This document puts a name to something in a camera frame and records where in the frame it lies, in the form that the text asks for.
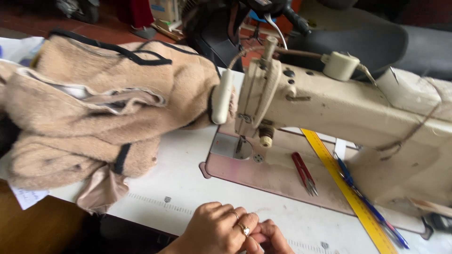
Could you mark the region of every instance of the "measurement scale on table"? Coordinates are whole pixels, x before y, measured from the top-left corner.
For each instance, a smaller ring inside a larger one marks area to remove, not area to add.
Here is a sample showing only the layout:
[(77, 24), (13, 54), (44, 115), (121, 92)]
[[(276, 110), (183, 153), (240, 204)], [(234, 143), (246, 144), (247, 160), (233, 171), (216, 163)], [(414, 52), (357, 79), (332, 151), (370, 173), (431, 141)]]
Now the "measurement scale on table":
[(375, 217), (366, 207), (366, 205), (361, 201), (361, 199), (355, 194), (355, 192), (342, 180), (338, 173), (340, 170), (337, 161), (331, 156), (330, 152), (326, 149), (323, 142), (313, 131), (301, 129), (306, 139), (309, 141), (310, 145), (314, 149), (317, 156), (323, 162), (334, 181), (338, 185), (342, 194), (349, 202), (353, 211), (358, 216), (359, 221), (363, 225), (366, 232), (369, 234), (376, 248), (381, 254), (397, 254), (397, 250), (392, 244), (391, 240), (387, 237), (380, 224), (377, 222)]

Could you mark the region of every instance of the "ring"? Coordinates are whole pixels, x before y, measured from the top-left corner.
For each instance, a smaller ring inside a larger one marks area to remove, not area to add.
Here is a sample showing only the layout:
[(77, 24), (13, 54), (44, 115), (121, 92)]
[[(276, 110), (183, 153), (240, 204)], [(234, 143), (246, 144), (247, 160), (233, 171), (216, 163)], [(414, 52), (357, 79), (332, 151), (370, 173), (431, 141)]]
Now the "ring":
[(250, 229), (247, 226), (243, 225), (242, 223), (238, 223), (238, 224), (242, 228), (243, 234), (245, 236), (249, 236), (250, 235)]
[(232, 211), (232, 213), (235, 214), (235, 216), (237, 217), (237, 220), (239, 220), (239, 215), (234, 211)]

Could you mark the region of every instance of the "industrial sewing machine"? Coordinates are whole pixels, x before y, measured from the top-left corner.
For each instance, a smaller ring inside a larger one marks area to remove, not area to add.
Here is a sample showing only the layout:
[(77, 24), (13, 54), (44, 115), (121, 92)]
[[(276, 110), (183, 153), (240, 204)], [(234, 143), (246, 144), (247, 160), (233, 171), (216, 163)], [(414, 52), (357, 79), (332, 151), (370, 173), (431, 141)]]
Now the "industrial sewing machine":
[[(274, 48), (266, 46), (262, 58), (252, 60), (245, 73), (235, 120), (240, 136), (236, 153), (247, 141), (254, 150), (249, 156), (271, 149), (274, 133), (283, 127), (313, 130), (362, 146), (346, 163), (372, 202), (408, 214), (417, 211), (407, 207), (405, 197), (452, 204), (449, 121), (394, 108), (375, 85), (349, 80), (359, 63), (352, 56), (338, 53), (334, 59), (332, 54), (321, 73), (281, 64), (271, 58)], [(222, 85), (231, 78), (223, 78)], [(230, 92), (222, 90), (227, 98)], [(221, 123), (225, 109), (214, 105), (214, 121)], [(259, 163), (254, 158), (248, 167), (259, 170)], [(271, 171), (268, 165), (261, 167)]]

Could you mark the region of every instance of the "cardboard box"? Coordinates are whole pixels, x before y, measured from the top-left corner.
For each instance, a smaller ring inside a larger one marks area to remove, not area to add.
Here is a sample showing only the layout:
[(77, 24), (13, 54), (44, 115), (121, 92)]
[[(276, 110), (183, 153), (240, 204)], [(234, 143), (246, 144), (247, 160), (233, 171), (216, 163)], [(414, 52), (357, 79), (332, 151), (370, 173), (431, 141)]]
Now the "cardboard box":
[(173, 0), (149, 0), (152, 16), (173, 22), (175, 20)]

